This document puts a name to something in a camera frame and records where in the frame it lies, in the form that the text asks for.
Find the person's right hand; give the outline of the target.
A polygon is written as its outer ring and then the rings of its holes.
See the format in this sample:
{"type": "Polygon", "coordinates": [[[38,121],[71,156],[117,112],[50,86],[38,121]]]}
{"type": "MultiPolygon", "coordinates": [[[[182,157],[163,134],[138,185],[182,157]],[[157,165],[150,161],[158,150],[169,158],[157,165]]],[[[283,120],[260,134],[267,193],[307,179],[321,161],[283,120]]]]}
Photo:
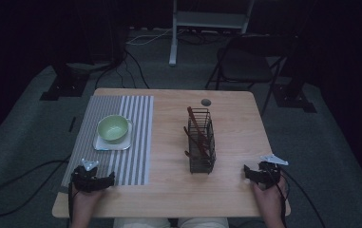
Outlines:
{"type": "Polygon", "coordinates": [[[252,184],[252,189],[257,202],[259,211],[262,214],[281,212],[281,201],[286,196],[286,181],[280,178],[277,185],[262,190],[257,183],[252,184]]]}

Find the grey white striped placemat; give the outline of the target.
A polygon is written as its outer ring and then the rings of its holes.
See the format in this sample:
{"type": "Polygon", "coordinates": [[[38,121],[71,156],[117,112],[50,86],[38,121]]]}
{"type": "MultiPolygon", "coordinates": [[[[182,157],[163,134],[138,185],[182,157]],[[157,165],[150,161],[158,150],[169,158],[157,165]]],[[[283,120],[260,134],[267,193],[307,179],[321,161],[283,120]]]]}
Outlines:
{"type": "Polygon", "coordinates": [[[115,172],[117,185],[148,183],[154,98],[152,96],[93,96],[86,108],[80,131],[71,154],[62,185],[68,186],[70,175],[81,160],[98,161],[97,176],[115,172]],[[109,115],[121,115],[133,123],[133,141],[126,150],[95,150],[94,134],[98,122],[109,115]]]}

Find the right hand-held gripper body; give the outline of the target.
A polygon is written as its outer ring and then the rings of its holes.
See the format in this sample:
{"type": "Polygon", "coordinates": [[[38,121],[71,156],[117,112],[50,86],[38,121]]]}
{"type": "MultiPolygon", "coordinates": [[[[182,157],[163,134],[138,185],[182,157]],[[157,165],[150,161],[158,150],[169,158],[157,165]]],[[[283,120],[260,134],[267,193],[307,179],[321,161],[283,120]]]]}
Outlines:
{"type": "Polygon", "coordinates": [[[274,154],[260,156],[256,183],[261,184],[265,189],[269,189],[279,182],[281,166],[287,166],[288,164],[287,161],[284,161],[274,154]]]}

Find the long brown chopstick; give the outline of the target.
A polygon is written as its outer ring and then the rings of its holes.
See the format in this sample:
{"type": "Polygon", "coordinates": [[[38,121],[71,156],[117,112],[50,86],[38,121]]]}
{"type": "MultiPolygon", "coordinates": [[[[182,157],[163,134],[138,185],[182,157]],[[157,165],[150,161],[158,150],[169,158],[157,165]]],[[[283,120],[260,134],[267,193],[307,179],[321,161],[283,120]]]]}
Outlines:
{"type": "Polygon", "coordinates": [[[200,154],[202,157],[204,158],[209,158],[209,155],[207,154],[207,151],[206,151],[206,147],[204,145],[204,143],[207,141],[207,138],[205,137],[205,135],[200,131],[200,127],[198,125],[198,122],[197,122],[197,119],[196,119],[196,116],[193,112],[193,109],[191,106],[188,106],[187,107],[187,112],[188,112],[188,115],[189,115],[189,118],[190,120],[192,121],[192,124],[196,130],[196,132],[198,133],[198,138],[196,139],[196,144],[199,148],[199,151],[200,151],[200,154]]]}

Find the white metal stand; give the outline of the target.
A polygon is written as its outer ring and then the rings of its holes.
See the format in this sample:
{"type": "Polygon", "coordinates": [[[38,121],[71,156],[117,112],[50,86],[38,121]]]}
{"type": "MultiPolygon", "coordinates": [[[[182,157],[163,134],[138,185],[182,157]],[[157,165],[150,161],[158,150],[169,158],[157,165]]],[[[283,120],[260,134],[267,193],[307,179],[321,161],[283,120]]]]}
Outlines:
{"type": "Polygon", "coordinates": [[[245,13],[219,13],[178,10],[178,0],[173,0],[172,40],[169,65],[174,67],[177,64],[179,27],[239,29],[241,33],[245,33],[256,1],[257,0],[247,0],[245,13]]]}

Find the person's left hand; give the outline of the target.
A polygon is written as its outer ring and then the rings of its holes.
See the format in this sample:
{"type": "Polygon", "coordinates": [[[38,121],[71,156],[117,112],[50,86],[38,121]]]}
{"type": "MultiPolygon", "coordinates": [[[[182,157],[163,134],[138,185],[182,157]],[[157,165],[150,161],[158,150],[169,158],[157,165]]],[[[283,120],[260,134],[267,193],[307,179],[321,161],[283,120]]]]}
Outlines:
{"type": "Polygon", "coordinates": [[[77,207],[94,207],[105,193],[104,190],[88,193],[77,190],[75,187],[72,190],[73,204],[77,207]]]}

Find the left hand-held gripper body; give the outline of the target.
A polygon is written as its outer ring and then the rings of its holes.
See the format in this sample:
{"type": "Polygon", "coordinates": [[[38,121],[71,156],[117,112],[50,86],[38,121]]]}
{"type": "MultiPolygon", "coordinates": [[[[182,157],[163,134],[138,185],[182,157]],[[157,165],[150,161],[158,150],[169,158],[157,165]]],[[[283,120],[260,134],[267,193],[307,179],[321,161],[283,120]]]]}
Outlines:
{"type": "Polygon", "coordinates": [[[104,183],[110,183],[110,180],[106,177],[97,177],[98,165],[98,161],[87,161],[82,159],[81,164],[73,170],[70,182],[80,191],[88,193],[100,191],[101,186],[104,183]]]}

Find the green bowl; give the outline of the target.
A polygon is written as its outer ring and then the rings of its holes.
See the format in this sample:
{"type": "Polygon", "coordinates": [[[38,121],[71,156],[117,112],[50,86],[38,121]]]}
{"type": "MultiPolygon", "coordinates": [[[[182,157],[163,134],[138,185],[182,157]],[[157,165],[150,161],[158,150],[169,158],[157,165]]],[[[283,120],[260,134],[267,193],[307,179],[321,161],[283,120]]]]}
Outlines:
{"type": "Polygon", "coordinates": [[[120,115],[109,115],[98,122],[98,136],[110,143],[120,142],[128,132],[128,121],[120,115]]]}

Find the black folding chair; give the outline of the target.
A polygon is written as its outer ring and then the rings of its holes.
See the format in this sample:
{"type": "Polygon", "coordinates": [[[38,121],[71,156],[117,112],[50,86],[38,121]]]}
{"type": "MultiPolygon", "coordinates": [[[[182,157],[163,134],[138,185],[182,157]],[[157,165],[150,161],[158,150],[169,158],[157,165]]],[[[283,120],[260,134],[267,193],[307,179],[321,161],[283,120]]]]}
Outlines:
{"type": "Polygon", "coordinates": [[[269,83],[269,90],[260,111],[263,116],[272,94],[281,63],[295,50],[296,36],[241,34],[231,38],[217,51],[217,62],[205,87],[215,84],[215,90],[225,83],[269,83]]]}

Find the black stand with base plate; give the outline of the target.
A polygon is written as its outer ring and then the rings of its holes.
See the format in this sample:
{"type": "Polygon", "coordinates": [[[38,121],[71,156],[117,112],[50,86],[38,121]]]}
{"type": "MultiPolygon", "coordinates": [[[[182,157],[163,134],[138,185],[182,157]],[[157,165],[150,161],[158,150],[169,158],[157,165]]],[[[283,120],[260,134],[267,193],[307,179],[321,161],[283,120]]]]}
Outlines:
{"type": "Polygon", "coordinates": [[[124,38],[115,22],[117,0],[54,0],[47,26],[45,54],[55,73],[42,101],[57,101],[61,97],[80,97],[90,76],[71,66],[75,63],[104,72],[119,66],[124,60],[124,38]]]}
{"type": "Polygon", "coordinates": [[[315,113],[314,104],[311,103],[303,92],[308,74],[304,72],[306,60],[303,56],[304,45],[295,36],[292,49],[283,62],[280,75],[290,79],[288,83],[275,83],[272,91],[278,107],[299,108],[307,113],[315,113]]]}

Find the white square plate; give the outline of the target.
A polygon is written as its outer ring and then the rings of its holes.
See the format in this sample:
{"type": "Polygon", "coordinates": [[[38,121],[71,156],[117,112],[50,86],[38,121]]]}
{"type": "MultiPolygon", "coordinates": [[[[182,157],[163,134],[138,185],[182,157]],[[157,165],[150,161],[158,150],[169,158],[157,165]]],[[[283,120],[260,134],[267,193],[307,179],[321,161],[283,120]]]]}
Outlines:
{"type": "Polygon", "coordinates": [[[124,139],[119,143],[109,143],[103,140],[98,132],[94,134],[93,147],[95,150],[108,151],[108,150],[126,150],[133,141],[133,123],[128,120],[128,132],[124,135],[124,139]]]}

